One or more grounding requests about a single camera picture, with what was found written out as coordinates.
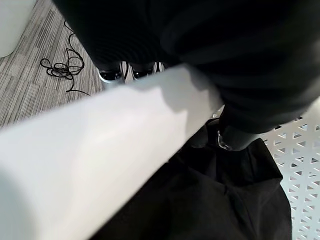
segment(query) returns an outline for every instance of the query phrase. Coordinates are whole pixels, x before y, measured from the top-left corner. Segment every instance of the gray carpet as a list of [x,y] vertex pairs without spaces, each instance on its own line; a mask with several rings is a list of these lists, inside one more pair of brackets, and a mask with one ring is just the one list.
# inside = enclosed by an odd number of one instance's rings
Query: gray carpet
[[[19,45],[0,58],[0,127],[24,120],[70,103],[83,93],[68,92],[71,81],[48,76],[40,66],[42,58],[65,63],[65,49],[71,32],[50,0],[38,0]],[[76,37],[71,41],[85,62],[75,76],[74,89],[94,95],[102,90],[96,69]]]

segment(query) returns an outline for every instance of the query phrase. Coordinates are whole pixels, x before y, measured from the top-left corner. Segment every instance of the white geometric pattern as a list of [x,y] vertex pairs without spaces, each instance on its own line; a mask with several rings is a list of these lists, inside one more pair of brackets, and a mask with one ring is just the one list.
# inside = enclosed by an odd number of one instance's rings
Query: white geometric pattern
[[302,117],[262,139],[283,174],[292,239],[320,240],[320,100]]

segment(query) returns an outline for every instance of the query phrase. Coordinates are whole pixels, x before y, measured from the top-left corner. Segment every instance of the shoe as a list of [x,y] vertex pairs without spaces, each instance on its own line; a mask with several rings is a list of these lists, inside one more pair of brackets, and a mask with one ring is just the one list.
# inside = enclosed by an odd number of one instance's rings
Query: shoe
[[99,74],[99,78],[102,81],[103,90],[105,90],[105,91],[110,90],[110,89],[114,89],[118,86],[125,84],[125,78],[124,78],[122,70],[106,72],[106,71],[99,71],[97,69],[97,71]]
[[141,70],[141,71],[136,71],[131,66],[131,70],[132,70],[133,79],[138,80],[140,78],[147,77],[149,75],[154,74],[154,65],[152,64],[151,68],[146,69],[146,70]]

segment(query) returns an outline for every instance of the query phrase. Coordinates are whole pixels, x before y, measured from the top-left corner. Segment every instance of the white tube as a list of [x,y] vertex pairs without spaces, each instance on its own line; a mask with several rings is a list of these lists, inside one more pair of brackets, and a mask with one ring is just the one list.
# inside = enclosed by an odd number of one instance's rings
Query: white tube
[[0,239],[88,239],[221,106],[179,66],[3,130]]

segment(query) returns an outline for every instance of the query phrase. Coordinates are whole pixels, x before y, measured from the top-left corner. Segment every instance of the black fabric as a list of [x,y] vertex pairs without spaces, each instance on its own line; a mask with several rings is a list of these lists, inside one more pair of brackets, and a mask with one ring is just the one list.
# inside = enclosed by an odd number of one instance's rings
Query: black fabric
[[206,147],[184,146],[91,240],[291,240],[282,175],[263,141],[228,152],[208,132]]
[[217,86],[223,122],[263,133],[320,95],[318,0],[53,0],[100,69],[189,63]]

